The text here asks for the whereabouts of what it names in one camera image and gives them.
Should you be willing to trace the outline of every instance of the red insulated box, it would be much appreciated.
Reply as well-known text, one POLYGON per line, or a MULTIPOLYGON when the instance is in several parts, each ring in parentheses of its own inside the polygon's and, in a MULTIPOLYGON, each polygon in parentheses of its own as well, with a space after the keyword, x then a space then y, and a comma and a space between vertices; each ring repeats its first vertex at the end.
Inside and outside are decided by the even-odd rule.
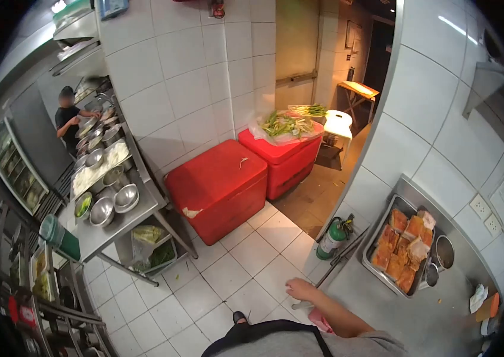
POLYGON ((267 178, 262 158, 226 140, 169 172, 164 184, 178 211, 211 246, 264 207, 267 178))
POLYGON ((313 168, 321 137, 301 143, 274 146, 264 139, 256 140, 248 129, 238 134, 243 146, 268 163, 266 197, 276 199, 303 180, 313 168))

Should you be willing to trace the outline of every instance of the electrical outlet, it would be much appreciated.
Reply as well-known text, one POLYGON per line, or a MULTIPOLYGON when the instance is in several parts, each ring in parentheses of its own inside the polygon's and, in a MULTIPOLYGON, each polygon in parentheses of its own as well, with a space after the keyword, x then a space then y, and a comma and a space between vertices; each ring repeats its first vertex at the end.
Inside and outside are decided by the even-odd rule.
POLYGON ((484 221, 484 225, 490 231, 492 238, 496 238, 502 233, 502 226, 498 223, 498 218, 494 214, 491 214, 487 220, 484 221))
POLYGON ((474 212, 476 212, 478 217, 480 217, 480 219, 482 220, 486 219, 492 213, 490 207, 488 206, 486 201, 484 201, 484 198, 480 196, 480 194, 476 195, 472 202, 470 202, 470 207, 472 207, 474 212))

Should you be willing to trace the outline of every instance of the green fire extinguisher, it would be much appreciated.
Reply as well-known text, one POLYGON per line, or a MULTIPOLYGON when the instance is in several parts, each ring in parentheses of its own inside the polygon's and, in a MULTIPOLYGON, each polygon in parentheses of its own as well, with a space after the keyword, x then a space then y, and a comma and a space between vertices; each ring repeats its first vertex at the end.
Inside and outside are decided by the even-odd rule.
POLYGON ((353 218, 355 216, 350 214, 347 220, 343 220, 339 217, 334 217, 331 219, 327 231, 319 241, 315 255, 322 261, 331 258, 337 248, 345 241, 349 239, 350 233, 353 232, 351 224, 353 223, 353 218))

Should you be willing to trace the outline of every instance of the black shoe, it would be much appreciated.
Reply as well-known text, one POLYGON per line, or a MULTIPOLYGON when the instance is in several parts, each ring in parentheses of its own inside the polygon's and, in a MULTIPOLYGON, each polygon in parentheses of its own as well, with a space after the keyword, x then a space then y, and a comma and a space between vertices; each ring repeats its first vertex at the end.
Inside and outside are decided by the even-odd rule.
POLYGON ((232 314, 232 320, 234 320, 234 325, 237 324, 238 320, 240 319, 246 320, 246 323, 248 322, 248 319, 241 311, 236 311, 232 314))

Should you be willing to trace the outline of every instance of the apron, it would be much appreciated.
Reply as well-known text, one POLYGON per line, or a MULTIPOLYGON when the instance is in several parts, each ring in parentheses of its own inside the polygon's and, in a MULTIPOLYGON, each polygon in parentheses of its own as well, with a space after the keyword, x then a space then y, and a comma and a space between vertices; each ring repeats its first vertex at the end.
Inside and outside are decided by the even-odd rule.
POLYGON ((316 326, 303 325, 297 322, 291 322, 288 320, 274 320, 260 322, 255 325, 249 325, 248 323, 237 323, 235 324, 226 336, 222 337, 218 341, 213 342, 205 351, 202 353, 202 357, 212 357, 217 353, 225 351, 229 348, 236 347, 248 342, 254 342, 262 337, 270 335, 274 332, 283 331, 307 331, 313 332, 315 338, 318 341, 319 348, 321 348, 323 357, 333 357, 331 351, 327 347, 327 344, 323 340, 321 332, 316 326))

